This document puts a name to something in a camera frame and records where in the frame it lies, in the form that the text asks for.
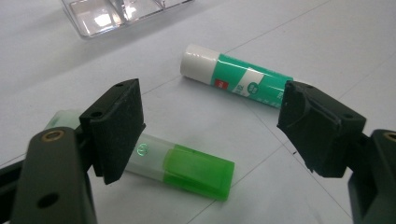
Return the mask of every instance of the glue stick cap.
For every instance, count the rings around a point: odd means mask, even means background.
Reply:
[[[180,73],[210,85],[219,55],[219,52],[212,49],[188,45],[181,60]]]

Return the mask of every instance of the green cap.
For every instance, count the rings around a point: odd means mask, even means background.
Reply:
[[[163,162],[163,182],[225,201],[230,193],[234,163],[175,145]]]

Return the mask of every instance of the glue stick label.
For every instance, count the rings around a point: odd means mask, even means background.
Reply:
[[[280,107],[288,80],[292,77],[220,54],[211,85]]]

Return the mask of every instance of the clear plastic tray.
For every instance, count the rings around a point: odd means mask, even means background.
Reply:
[[[62,0],[82,37],[94,37],[128,26],[193,0]]]

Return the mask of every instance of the white tabletop surface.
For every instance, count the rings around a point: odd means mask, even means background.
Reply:
[[[311,83],[366,117],[366,134],[396,130],[393,0],[196,0],[92,40],[61,1],[0,5],[0,168],[56,111],[131,78],[145,133],[235,162],[226,202],[129,173],[106,186],[90,171],[99,223],[352,223],[350,172],[310,174],[278,109],[183,77],[191,43]]]

